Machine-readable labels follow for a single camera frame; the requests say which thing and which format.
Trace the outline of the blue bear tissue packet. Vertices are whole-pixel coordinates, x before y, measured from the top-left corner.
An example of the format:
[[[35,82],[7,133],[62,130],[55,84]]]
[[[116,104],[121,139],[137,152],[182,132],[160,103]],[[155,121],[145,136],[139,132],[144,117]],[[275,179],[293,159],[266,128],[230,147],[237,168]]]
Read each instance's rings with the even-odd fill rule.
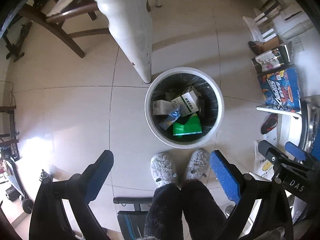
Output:
[[[159,127],[166,131],[180,117],[181,117],[180,106],[174,107],[169,112],[168,116],[159,123]]]

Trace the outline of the white round trash bin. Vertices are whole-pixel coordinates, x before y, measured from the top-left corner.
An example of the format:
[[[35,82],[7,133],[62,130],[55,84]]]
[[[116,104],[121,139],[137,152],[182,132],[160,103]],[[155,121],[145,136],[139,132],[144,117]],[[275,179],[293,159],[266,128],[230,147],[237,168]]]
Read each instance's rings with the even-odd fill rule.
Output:
[[[204,72],[178,67],[160,74],[145,97],[145,117],[153,134],[168,146],[203,146],[221,125],[225,110],[217,83]]]

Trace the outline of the white cardboard box trash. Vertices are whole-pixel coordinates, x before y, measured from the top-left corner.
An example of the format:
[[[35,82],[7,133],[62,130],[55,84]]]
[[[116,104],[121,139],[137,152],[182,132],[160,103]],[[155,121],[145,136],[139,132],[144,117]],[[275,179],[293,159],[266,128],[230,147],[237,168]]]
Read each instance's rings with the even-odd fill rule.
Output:
[[[180,113],[180,107],[174,106],[172,102],[165,100],[156,100],[152,103],[152,114],[154,116],[169,115],[171,112]]]

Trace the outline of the white smiley plastic bag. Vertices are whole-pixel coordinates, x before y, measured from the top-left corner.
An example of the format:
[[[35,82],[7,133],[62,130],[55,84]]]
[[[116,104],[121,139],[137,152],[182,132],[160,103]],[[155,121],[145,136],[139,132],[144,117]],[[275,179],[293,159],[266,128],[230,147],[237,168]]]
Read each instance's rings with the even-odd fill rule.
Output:
[[[253,173],[264,179],[272,180],[274,175],[273,164],[259,152],[258,144],[259,141],[256,140],[254,142],[255,159]]]

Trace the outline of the black red shoe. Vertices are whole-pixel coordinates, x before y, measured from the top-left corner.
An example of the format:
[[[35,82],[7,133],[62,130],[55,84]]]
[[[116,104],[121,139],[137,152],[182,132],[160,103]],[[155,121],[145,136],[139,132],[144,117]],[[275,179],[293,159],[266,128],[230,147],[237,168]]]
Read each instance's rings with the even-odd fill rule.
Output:
[[[269,115],[269,117],[266,119],[266,121],[261,126],[261,134],[267,134],[268,132],[272,131],[278,123],[278,115],[277,113],[272,113]]]

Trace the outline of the right grey fluffy slipper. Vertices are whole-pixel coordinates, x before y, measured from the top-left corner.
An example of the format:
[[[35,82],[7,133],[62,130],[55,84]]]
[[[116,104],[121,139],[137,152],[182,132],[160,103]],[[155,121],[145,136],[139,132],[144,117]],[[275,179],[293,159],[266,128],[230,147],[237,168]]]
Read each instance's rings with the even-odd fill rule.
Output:
[[[185,169],[184,181],[199,180],[206,178],[209,169],[210,153],[204,148],[195,150],[190,157],[189,163]]]

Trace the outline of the grey fluffy slipper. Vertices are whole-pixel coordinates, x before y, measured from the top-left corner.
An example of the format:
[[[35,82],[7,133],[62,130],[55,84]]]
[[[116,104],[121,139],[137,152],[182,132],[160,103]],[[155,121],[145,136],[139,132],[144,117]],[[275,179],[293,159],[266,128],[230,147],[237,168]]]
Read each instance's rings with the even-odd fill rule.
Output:
[[[209,169],[210,153],[204,148],[195,150],[190,157],[189,163],[185,169],[184,181],[199,180],[206,178]]]
[[[150,171],[158,188],[178,184],[176,166],[168,152],[157,153],[151,158]]]

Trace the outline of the black dumbbell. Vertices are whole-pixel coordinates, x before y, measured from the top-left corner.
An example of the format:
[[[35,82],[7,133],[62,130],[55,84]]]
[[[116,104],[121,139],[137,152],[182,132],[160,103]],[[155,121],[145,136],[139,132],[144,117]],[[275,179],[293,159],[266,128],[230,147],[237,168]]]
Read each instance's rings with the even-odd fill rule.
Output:
[[[53,180],[52,176],[49,173],[47,173],[44,169],[42,169],[39,180],[44,181],[45,179]]]

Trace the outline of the black blue striped stool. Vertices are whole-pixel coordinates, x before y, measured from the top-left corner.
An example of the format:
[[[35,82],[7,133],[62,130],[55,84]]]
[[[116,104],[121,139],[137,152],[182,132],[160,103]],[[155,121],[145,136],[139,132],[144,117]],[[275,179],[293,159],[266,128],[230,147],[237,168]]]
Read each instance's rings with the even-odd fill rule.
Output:
[[[122,207],[133,205],[133,211],[117,212],[117,219],[121,234],[124,239],[134,240],[144,236],[144,228],[147,211],[142,210],[142,205],[152,203],[152,197],[114,197],[114,204],[120,204]]]

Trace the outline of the blue snack carton box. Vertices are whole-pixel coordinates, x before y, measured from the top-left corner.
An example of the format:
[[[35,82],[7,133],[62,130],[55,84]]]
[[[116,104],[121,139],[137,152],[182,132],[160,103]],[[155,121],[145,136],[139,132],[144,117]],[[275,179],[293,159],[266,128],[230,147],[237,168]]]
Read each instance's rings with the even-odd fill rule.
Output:
[[[294,67],[260,75],[258,81],[267,108],[300,112],[300,92]]]

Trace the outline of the black fluffy trouser legs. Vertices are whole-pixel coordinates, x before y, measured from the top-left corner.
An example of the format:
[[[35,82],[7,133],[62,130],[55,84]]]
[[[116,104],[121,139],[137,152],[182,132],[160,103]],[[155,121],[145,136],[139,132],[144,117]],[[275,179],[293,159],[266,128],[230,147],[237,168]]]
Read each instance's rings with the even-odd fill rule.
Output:
[[[171,183],[153,195],[144,239],[184,239],[183,217],[192,239],[214,239],[227,220],[201,181],[190,180],[181,188]]]

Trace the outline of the green plastic wrapper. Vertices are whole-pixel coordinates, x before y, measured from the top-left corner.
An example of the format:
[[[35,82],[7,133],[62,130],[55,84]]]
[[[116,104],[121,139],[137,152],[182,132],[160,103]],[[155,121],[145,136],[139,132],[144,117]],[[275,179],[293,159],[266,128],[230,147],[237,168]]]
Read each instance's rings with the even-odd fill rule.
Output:
[[[196,113],[193,113],[185,124],[175,122],[173,124],[173,136],[183,136],[192,134],[201,134],[202,127],[200,119]]]

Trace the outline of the left grey fluffy slipper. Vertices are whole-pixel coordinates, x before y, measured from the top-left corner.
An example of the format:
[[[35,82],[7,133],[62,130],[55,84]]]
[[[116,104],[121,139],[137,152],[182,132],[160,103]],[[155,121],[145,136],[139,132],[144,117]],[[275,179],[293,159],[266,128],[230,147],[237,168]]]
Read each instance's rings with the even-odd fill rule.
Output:
[[[150,171],[158,188],[178,184],[176,166],[168,152],[157,153],[151,158]]]

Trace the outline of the white green medicine box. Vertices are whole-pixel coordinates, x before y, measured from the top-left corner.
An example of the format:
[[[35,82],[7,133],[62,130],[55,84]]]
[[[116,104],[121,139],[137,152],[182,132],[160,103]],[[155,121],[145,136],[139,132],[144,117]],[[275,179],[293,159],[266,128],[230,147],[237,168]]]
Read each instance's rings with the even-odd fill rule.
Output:
[[[178,96],[171,100],[171,102],[174,106],[180,106],[181,117],[185,117],[199,111],[198,96],[193,90]]]

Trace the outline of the black white printed box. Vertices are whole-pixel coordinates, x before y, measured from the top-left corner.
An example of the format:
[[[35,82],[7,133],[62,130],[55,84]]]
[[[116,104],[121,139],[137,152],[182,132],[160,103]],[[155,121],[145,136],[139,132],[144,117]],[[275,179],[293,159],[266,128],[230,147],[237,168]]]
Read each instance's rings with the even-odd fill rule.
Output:
[[[291,49],[287,44],[281,44],[254,57],[252,64],[258,74],[289,66],[291,64]]]

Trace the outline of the black exercise bike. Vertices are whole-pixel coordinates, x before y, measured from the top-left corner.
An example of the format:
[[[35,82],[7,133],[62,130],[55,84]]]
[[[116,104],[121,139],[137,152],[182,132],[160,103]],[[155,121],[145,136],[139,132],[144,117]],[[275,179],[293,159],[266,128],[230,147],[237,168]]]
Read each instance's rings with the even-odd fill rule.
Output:
[[[6,55],[6,59],[14,57],[14,62],[18,61],[20,58],[24,57],[24,53],[21,53],[21,48],[23,46],[23,43],[25,39],[27,38],[29,31],[31,29],[32,22],[28,22],[26,24],[23,24],[21,27],[20,34],[18,36],[16,43],[11,43],[10,40],[7,37],[8,31],[6,30],[2,36],[2,38],[5,41],[5,47],[9,51]]]

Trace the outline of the white table leg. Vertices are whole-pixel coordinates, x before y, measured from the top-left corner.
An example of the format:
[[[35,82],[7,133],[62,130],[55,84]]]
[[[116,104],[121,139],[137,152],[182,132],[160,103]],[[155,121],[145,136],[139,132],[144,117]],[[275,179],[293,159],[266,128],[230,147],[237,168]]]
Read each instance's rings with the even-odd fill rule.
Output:
[[[152,18],[147,0],[95,0],[109,31],[145,83],[151,82]]]

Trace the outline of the dark wooden chair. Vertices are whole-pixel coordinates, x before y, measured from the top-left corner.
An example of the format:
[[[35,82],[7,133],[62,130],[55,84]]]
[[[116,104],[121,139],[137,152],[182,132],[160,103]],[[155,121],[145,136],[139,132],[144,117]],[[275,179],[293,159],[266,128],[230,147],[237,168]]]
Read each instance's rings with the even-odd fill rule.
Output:
[[[80,58],[85,56],[84,51],[74,41],[75,38],[104,35],[109,34],[108,28],[98,28],[91,30],[77,31],[73,33],[66,33],[62,25],[65,20],[70,18],[87,14],[92,21],[97,19],[96,12],[99,10],[96,1],[94,0],[53,0],[55,5],[47,14],[41,12],[31,5],[23,5],[18,11],[19,15],[44,27],[57,38],[59,38],[65,45],[74,51]]]

